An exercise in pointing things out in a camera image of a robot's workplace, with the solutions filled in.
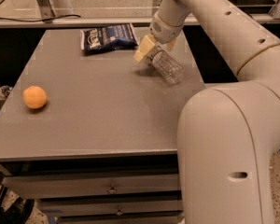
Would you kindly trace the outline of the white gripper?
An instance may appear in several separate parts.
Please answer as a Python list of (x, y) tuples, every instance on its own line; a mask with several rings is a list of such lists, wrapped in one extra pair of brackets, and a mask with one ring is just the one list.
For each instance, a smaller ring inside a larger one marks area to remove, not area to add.
[(150, 24), (152, 35), (145, 35), (141, 40), (133, 58), (140, 63), (156, 48), (157, 41), (166, 44), (166, 49), (172, 51), (176, 38), (184, 26), (184, 19), (176, 15), (163, 15), (159, 10), (154, 14)]

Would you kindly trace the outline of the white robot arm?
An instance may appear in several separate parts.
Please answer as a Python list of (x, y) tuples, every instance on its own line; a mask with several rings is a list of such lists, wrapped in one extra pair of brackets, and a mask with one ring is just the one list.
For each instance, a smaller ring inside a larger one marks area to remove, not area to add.
[(185, 104), (177, 155), (185, 224), (274, 224), (280, 149), (280, 39), (228, 0), (162, 0), (134, 58), (172, 42), (193, 15), (237, 80)]

